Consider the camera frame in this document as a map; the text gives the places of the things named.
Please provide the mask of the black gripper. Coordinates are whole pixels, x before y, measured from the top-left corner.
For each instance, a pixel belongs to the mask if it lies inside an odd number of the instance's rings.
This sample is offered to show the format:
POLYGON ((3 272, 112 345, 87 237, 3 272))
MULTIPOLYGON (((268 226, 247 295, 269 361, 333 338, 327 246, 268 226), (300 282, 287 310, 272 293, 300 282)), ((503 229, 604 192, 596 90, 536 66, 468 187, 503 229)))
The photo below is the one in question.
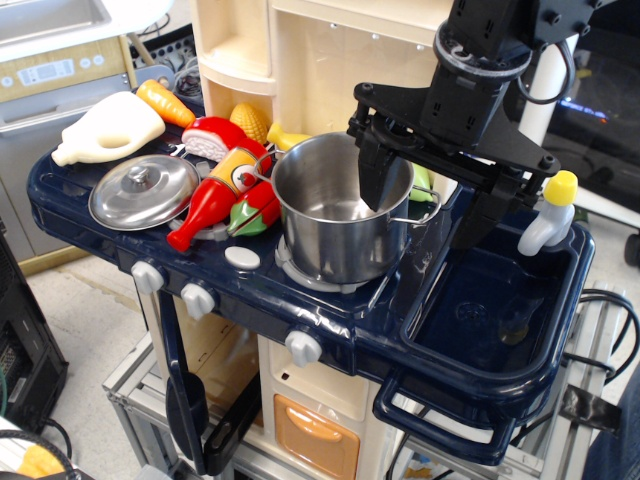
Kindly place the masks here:
POLYGON ((514 126, 503 108, 520 71, 436 68, 430 86, 359 83, 348 133, 359 147, 360 197, 382 208, 399 172, 397 158, 477 189, 451 247, 479 244, 505 216, 560 169, 559 161, 514 126))

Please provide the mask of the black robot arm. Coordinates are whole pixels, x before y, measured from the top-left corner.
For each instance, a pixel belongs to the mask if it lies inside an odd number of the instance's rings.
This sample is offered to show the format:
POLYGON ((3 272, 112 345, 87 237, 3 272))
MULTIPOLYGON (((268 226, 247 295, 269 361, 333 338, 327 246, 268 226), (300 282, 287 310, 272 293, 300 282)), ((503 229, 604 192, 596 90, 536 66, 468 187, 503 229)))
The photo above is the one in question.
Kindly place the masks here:
POLYGON ((474 189, 452 246, 479 243, 509 212, 533 207, 559 161, 509 121, 503 98, 532 56, 554 45, 575 78, 567 40, 589 33, 600 1, 456 1, 438 28, 426 88, 360 83, 348 134, 359 149, 360 196, 379 210, 406 159, 474 189))

